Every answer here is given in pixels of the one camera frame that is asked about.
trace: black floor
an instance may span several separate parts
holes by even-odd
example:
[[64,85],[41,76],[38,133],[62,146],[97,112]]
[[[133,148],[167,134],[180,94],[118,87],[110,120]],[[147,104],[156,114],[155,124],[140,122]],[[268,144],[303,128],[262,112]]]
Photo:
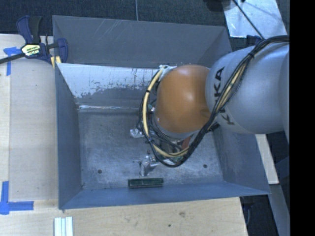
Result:
[[[290,0],[276,0],[284,25],[290,34]],[[0,33],[16,34],[16,21],[25,15],[42,16],[40,35],[53,35],[52,15],[127,19],[180,24],[226,26],[219,0],[0,0]],[[246,47],[243,38],[231,38],[232,50]],[[283,132],[268,135],[275,163],[289,156]],[[281,186],[290,207],[289,177]],[[267,196],[241,198],[250,208],[250,236],[277,236],[277,228]]]

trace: yellow cable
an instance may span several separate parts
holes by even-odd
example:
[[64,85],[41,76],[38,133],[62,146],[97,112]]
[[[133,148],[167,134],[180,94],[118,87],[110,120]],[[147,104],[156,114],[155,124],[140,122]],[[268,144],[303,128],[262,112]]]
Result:
[[[159,70],[159,72],[157,72],[157,74],[153,77],[153,79],[151,80],[151,83],[149,84],[148,86],[148,89],[144,95],[144,98],[143,98],[143,105],[142,105],[142,120],[143,120],[143,127],[144,127],[144,132],[145,134],[147,135],[147,137],[149,137],[149,129],[148,129],[148,124],[147,124],[147,104],[148,104],[148,99],[149,99],[149,95],[150,95],[150,92],[155,84],[155,82],[159,79],[161,73],[163,72],[164,68],[161,68]],[[156,145],[152,144],[154,149],[160,153],[161,155],[165,156],[165,157],[178,157],[178,156],[182,156],[184,154],[187,153],[188,151],[188,148],[185,148],[184,150],[182,151],[179,151],[177,153],[173,153],[173,154],[168,154],[166,153],[165,151],[161,150],[159,147],[157,147]]]

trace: blue clamp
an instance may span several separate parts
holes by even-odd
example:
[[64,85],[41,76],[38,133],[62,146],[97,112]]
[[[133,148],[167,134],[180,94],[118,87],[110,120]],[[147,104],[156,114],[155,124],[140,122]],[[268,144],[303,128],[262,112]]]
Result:
[[34,201],[9,202],[9,181],[2,183],[0,214],[8,215],[10,211],[34,210]]
[[[40,21],[41,17],[24,16],[16,23],[19,34],[25,39],[25,45],[21,48],[22,52],[25,53],[25,57],[27,59],[43,60],[52,64],[52,55],[49,53],[49,49],[58,47],[61,61],[66,62],[68,58],[68,45],[66,39],[59,38],[56,43],[51,45],[48,45],[47,40],[46,44],[41,43],[38,35]],[[30,48],[31,51],[26,50],[28,48],[25,47],[28,46],[32,47]]]

